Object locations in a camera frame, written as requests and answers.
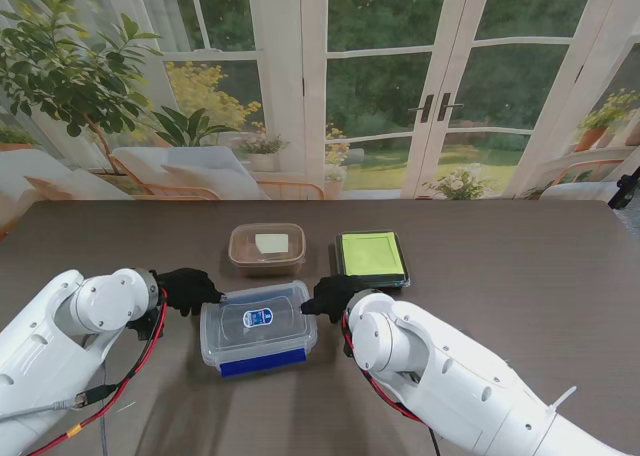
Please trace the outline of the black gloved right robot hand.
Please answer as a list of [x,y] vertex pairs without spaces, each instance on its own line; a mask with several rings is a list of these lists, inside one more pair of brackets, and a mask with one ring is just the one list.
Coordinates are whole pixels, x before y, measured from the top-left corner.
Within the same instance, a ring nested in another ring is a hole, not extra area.
[[357,276],[332,275],[319,280],[313,288],[313,297],[301,305],[305,315],[326,315],[331,324],[340,321],[353,296],[366,289]]

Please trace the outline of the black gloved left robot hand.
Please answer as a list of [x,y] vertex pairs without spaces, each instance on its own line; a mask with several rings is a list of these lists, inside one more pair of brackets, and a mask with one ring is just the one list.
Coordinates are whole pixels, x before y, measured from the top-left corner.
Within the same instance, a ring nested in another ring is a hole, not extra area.
[[199,316],[203,304],[219,304],[220,292],[205,271],[180,268],[167,273],[151,271],[170,308],[183,317]]

